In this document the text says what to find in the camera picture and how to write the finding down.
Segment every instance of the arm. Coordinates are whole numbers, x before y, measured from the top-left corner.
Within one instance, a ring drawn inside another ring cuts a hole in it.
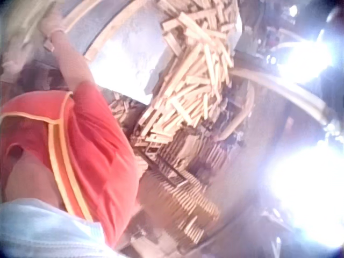
[[[62,31],[56,31],[51,39],[55,48],[54,55],[69,89],[75,91],[82,82],[94,82],[85,58],[73,49],[67,35]]]

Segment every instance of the glove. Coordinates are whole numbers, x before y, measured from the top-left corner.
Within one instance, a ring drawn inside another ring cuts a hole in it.
[[[65,31],[60,10],[56,6],[50,10],[45,18],[42,19],[39,28],[44,36],[46,36],[49,40],[51,40],[51,36],[54,32]]]
[[[24,35],[18,34],[10,40],[7,51],[3,54],[3,70],[6,76],[16,76],[27,61],[33,56],[33,45],[23,45]]]

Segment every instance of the stack of wooden blocks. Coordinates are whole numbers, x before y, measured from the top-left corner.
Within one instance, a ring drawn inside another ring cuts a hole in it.
[[[233,59],[227,38],[235,31],[237,0],[158,0],[169,16],[162,23],[174,56],[138,121],[142,139],[167,144],[185,122],[197,127],[208,119],[229,87]]]

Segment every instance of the red shirt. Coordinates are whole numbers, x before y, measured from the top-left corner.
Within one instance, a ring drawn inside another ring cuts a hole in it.
[[[61,91],[20,95],[4,105],[3,114],[23,109],[53,121],[63,118],[68,156],[78,186],[93,220],[101,222],[107,243],[114,247],[131,218],[138,190],[138,169],[131,146],[105,99],[94,84],[85,82],[72,97]],[[4,118],[1,134],[4,184],[6,171],[11,171],[7,154],[14,145],[33,153],[53,169],[48,144],[49,121]]]

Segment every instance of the light blue shirt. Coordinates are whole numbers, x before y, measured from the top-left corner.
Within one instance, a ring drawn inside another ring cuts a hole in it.
[[[37,199],[1,205],[0,244],[8,257],[124,257],[105,244],[100,223],[71,216]]]

